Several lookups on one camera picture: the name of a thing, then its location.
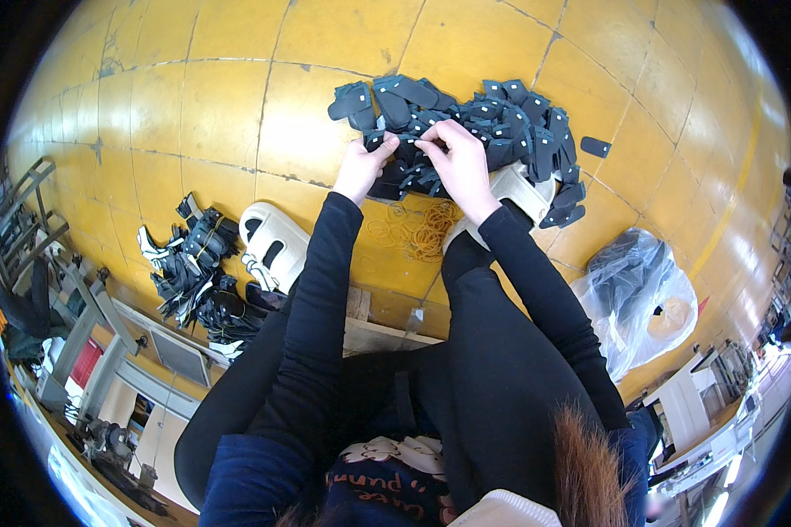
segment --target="clear plastic bag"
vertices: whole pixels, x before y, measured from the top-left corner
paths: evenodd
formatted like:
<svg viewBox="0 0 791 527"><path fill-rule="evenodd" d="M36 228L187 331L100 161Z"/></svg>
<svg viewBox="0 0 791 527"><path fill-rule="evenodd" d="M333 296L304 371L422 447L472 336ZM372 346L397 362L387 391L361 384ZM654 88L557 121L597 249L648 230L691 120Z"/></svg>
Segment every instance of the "clear plastic bag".
<svg viewBox="0 0 791 527"><path fill-rule="evenodd" d="M599 250L571 283L601 340L612 382L682 344L697 323L697 296L664 241L630 228Z"/></svg>

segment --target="yellow painted floor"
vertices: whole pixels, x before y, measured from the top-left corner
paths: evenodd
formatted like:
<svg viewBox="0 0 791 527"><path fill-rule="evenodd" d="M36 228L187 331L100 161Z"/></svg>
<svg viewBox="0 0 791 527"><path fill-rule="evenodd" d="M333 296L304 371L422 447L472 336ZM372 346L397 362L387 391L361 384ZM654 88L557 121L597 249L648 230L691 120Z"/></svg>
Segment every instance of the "yellow painted floor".
<svg viewBox="0 0 791 527"><path fill-rule="evenodd" d="M42 189L69 242L153 310L137 228L168 237L187 192L235 219L272 202L311 230L359 135L327 116L336 86L399 72L468 100L482 79L522 79L568 111L578 140L613 144L605 160L580 153L585 218L537 234L562 275L581 277L635 225L669 241L708 298L683 347L625 379L629 396L692 343L751 341L769 303L790 132L757 52L721 12L691 0L85 0L18 107L10 173L52 156ZM238 260L228 269L250 279ZM352 280L373 291L374 321L404 327L422 307L420 332L446 335L439 264L362 229Z"/></svg>

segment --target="person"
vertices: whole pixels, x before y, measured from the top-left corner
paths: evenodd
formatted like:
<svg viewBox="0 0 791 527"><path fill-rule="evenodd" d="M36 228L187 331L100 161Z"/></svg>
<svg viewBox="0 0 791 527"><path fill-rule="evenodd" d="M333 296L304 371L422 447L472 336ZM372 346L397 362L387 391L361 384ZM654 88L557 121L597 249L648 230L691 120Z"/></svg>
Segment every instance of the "person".
<svg viewBox="0 0 791 527"><path fill-rule="evenodd" d="M638 500L622 500L643 448L624 439L633 428L590 320L528 235L530 219L493 197L481 142L453 121L421 139L491 249L463 232L445 252L448 341L342 358L360 205L399 144L388 132L368 153L355 140L287 302L176 445L200 525L442 525L490 497L566 525L643 521Z"/></svg>

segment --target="brown hair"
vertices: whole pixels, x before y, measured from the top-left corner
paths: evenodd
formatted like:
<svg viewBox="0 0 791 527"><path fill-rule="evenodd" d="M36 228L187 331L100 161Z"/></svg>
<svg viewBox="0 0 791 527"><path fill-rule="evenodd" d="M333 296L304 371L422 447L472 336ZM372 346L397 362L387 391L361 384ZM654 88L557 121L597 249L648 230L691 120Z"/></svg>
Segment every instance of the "brown hair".
<svg viewBox="0 0 791 527"><path fill-rule="evenodd" d="M624 495L632 482L618 481L618 455L600 429L587 425L577 406L554 419L554 483L557 515L567 526L626 527Z"/></svg>

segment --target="white slipper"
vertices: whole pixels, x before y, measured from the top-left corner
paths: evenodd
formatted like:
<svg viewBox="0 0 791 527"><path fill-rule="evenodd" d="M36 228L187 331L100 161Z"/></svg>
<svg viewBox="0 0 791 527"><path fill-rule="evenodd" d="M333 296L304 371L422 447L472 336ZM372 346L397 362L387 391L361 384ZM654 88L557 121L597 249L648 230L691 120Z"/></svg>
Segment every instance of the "white slipper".
<svg viewBox="0 0 791 527"><path fill-rule="evenodd" d="M527 214L533 222L533 227L529 231L529 234L533 235L534 231L539 228L539 222L551 208L554 194L557 193L557 185L553 178L534 185L526 176L527 166L518 161L508 164L496 172L495 177L489 181L489 190L498 200L509 199ZM477 243L489 250L489 246L477 232L477 225L474 225L469 218L463 217L445 237L443 254L448 250L451 240L464 230L468 231Z"/></svg>
<svg viewBox="0 0 791 527"><path fill-rule="evenodd" d="M274 205L253 203L240 216L240 261L266 291L287 294L305 268L310 236Z"/></svg>

